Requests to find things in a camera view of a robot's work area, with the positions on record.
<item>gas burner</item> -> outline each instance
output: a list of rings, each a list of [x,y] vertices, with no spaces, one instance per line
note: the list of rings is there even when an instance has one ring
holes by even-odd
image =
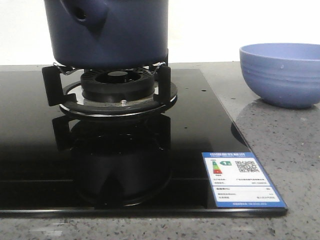
[[[59,105],[74,118],[143,119],[165,112],[177,101],[171,69],[164,63],[149,69],[86,70],[81,81],[62,88],[60,74],[68,71],[73,69],[54,65],[44,67],[42,74],[49,106]]]

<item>blue pot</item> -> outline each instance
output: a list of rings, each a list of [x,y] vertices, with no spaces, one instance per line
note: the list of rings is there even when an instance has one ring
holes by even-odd
[[[247,45],[240,65],[247,85],[267,103],[299,109],[320,102],[320,45]]]
[[[168,0],[44,0],[54,58],[83,69],[151,65],[168,54]]]

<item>qr code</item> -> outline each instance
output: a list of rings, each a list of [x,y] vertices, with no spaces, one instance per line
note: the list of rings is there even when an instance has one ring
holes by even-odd
[[[254,161],[235,161],[241,173],[256,173],[259,172],[258,166]]]

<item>gas stove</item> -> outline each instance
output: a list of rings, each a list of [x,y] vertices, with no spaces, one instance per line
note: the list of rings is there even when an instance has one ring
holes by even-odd
[[[46,95],[40,71],[0,72],[0,216],[286,213],[285,207],[217,206],[202,153],[251,150],[199,70],[173,69],[165,101],[148,98],[146,91],[144,101],[158,105],[135,113],[122,96],[111,94],[117,100],[108,102],[83,98],[79,79],[127,81],[151,76],[152,69],[87,70],[61,79],[59,68],[47,70],[60,81],[55,99]],[[151,92],[161,95],[156,82]],[[78,110],[85,105],[93,111]],[[97,113],[101,108],[103,114]]]

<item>pot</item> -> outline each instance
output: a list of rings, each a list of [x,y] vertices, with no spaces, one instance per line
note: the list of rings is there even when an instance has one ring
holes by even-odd
[[[168,0],[44,0],[54,58],[82,69],[127,69],[168,55]]]

